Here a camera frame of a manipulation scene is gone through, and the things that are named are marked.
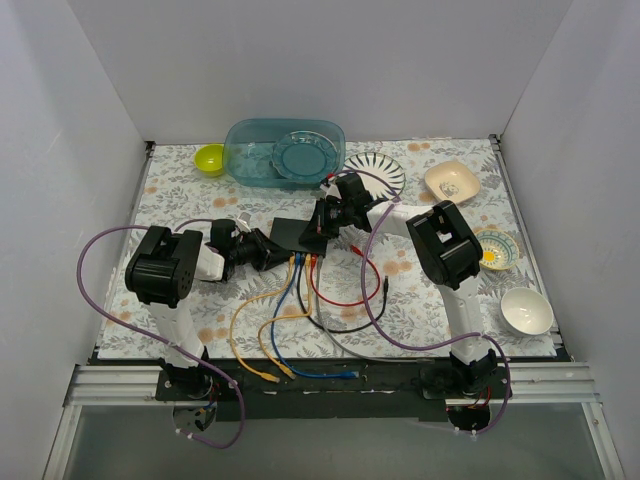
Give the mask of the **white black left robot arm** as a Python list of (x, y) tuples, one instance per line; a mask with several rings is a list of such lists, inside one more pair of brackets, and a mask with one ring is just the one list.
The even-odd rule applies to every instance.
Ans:
[(239, 220), (212, 221), (207, 241), (200, 231), (149, 227), (126, 267), (125, 285), (169, 341), (160, 364), (171, 386), (193, 400), (205, 398), (213, 388), (211, 373), (198, 363), (208, 359), (208, 352), (187, 301), (193, 282), (227, 281), (245, 264), (258, 272), (269, 270), (290, 256), (261, 230)]

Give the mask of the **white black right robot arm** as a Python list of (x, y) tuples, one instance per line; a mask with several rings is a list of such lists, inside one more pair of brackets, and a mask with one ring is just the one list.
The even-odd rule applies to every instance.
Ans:
[(440, 292), (451, 339), (430, 346), (410, 346), (394, 340), (381, 326), (374, 328), (404, 350), (426, 352), (450, 346), (454, 389), (464, 397), (479, 395), (497, 369), (501, 350), (481, 332), (478, 283), (483, 251), (458, 207), (449, 200), (429, 208), (404, 205), (398, 197), (375, 200), (356, 173), (337, 178), (332, 188), (338, 194), (327, 194), (316, 201), (299, 242), (334, 239), (342, 227), (354, 226), (369, 234), (363, 251), (368, 256), (379, 233), (410, 239), (423, 272)]

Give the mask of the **black network switch box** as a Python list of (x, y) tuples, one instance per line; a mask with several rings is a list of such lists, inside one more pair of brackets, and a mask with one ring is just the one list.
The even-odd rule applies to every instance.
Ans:
[(301, 250), (298, 246), (298, 221), (297, 219), (276, 217), (272, 222), (269, 238), (280, 247), (293, 253), (311, 254), (307, 250)]

